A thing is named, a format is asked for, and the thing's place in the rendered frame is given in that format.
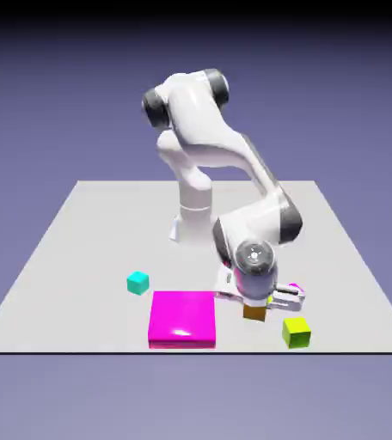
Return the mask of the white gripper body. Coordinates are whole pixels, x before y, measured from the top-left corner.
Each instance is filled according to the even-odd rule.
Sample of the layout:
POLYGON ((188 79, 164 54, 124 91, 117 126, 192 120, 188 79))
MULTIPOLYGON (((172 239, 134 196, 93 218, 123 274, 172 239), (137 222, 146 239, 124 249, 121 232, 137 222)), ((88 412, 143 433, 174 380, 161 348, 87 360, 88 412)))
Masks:
MULTIPOLYGON (((243 297, 237 291, 234 293, 218 291, 215 297, 243 303, 243 297)), ((285 309, 300 311, 305 299, 305 291, 297 284, 279 284, 277 289, 266 300, 268 309, 285 309)))

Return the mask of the small yellow-green cube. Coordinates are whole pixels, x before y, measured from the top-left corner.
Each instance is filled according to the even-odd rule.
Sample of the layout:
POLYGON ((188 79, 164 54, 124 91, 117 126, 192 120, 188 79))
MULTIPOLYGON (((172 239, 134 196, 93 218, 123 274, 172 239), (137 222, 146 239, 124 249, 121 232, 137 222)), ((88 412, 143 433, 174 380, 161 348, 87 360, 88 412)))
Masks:
POLYGON ((283 320, 282 337, 289 349, 309 346, 311 329, 302 316, 283 320))

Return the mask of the small orange cube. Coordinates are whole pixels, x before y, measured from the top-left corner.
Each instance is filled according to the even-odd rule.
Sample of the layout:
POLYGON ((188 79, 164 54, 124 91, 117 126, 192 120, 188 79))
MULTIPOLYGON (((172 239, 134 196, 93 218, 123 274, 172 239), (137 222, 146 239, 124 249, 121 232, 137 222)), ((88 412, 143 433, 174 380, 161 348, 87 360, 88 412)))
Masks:
POLYGON ((242 315, 244 319, 264 322, 266 319, 266 306, 254 307, 244 304, 242 315))

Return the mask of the small cyan cube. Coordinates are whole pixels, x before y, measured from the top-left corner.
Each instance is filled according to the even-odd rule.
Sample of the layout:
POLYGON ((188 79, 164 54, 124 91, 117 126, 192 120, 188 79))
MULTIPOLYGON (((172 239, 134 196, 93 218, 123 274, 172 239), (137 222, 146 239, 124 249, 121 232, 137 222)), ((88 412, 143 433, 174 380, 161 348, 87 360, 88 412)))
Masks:
POLYGON ((149 275, 140 271, 132 272, 126 279, 126 287, 135 295, 143 295, 150 288, 149 275))

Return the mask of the large magenta box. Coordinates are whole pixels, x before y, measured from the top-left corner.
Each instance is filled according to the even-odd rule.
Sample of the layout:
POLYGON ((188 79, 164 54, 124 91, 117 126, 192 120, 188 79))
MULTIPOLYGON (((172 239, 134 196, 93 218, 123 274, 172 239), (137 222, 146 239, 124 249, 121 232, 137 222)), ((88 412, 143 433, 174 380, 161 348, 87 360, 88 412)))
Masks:
POLYGON ((213 291, 154 291, 150 349, 212 349, 216 340, 213 291))

